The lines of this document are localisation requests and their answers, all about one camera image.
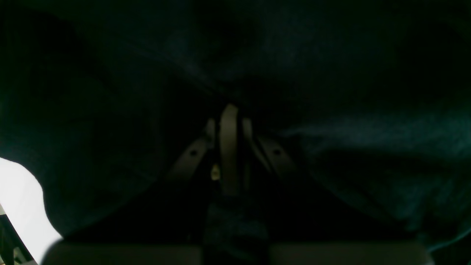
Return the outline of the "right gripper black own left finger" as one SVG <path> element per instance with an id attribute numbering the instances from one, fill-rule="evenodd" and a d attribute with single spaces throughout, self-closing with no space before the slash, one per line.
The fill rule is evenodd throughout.
<path id="1" fill-rule="evenodd" d="M 207 196 L 209 176 L 198 176 L 214 150 L 216 123 L 209 119 L 202 135 L 175 161 L 157 182 L 151 198 L 142 202 L 144 212 L 126 212 L 106 243 L 62 240 L 47 252 L 44 265 L 202 265 L 198 232 Z"/>

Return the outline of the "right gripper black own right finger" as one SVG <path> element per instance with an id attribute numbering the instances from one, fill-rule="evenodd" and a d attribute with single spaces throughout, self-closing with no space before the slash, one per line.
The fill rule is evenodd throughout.
<path id="1" fill-rule="evenodd" d="M 365 218 L 314 185 L 272 139 L 257 136 L 243 118 L 246 146 L 269 173 L 281 228 L 272 233 L 271 265 L 433 265 L 423 245 L 413 240 L 382 240 L 388 228 Z"/>

